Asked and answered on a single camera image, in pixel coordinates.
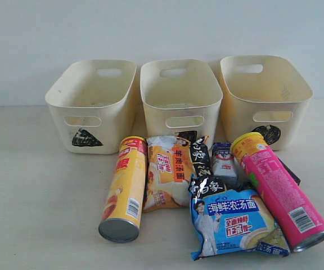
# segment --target plastic storage basket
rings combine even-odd
[[[273,150],[288,147],[313,96],[292,64],[277,56],[230,56],[220,67],[227,140],[256,131]]]
[[[141,96],[148,136],[196,131],[213,143],[222,91],[209,65],[199,60],[163,60],[141,68]]]
[[[136,109],[136,65],[86,60],[71,65],[46,94],[65,147],[75,153],[112,154],[130,135]]]

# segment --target food image on package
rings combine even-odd
[[[211,175],[206,140],[207,137],[202,137],[191,143],[177,136],[147,139],[150,164],[144,212],[189,206],[191,177]]]
[[[192,179],[190,213],[201,242],[194,260],[236,251],[290,254],[281,229],[252,189],[235,191],[222,177]]]

